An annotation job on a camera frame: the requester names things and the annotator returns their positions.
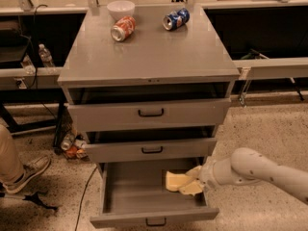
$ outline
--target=white bowl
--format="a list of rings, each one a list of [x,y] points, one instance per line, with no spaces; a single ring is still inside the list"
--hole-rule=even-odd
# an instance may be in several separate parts
[[[107,5],[107,9],[112,18],[118,21],[126,15],[132,16],[135,11],[135,4],[125,0],[114,1]]]

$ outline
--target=shoe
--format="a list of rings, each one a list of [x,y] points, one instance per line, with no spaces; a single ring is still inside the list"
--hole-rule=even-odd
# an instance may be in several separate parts
[[[33,178],[42,174],[50,165],[50,158],[48,156],[42,156],[31,161],[29,164],[24,165],[23,177],[13,184],[3,184],[3,187],[9,194],[16,194],[20,192]]]

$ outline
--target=cabinet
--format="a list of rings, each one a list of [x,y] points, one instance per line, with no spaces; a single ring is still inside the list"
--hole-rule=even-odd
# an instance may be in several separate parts
[[[165,188],[168,170],[187,171],[211,155],[239,76],[205,12],[166,31],[181,5],[137,6],[136,31],[115,42],[105,7],[86,14],[58,83],[87,153],[102,177],[97,227],[163,226],[213,219],[204,194]]]

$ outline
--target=beige pants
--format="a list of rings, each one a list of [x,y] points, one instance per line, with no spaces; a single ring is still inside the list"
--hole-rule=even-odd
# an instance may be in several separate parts
[[[14,183],[24,172],[9,130],[0,124],[0,182]]]

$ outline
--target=speckled floor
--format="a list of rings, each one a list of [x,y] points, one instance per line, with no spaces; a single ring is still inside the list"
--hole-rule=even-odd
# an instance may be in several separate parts
[[[248,96],[246,108],[235,100],[218,130],[218,144],[210,160],[225,158],[234,149],[248,146],[280,164],[308,171],[307,93],[304,97],[306,100],[300,102],[295,95]],[[12,109],[12,112],[21,120],[50,117],[44,109]],[[46,204],[61,207],[55,213],[28,201],[0,198],[0,230],[75,230],[82,193],[95,165],[72,163],[64,156],[56,155],[52,148],[52,130],[15,136],[14,139],[23,162],[42,154],[52,157],[50,168],[21,194],[47,192],[41,199]],[[77,230],[95,230],[89,219],[98,215],[100,190],[101,178],[96,171],[85,194]],[[224,187],[209,192],[208,200],[212,207],[220,209],[216,219],[168,224],[148,230],[308,230],[308,206],[268,183],[254,187]]]

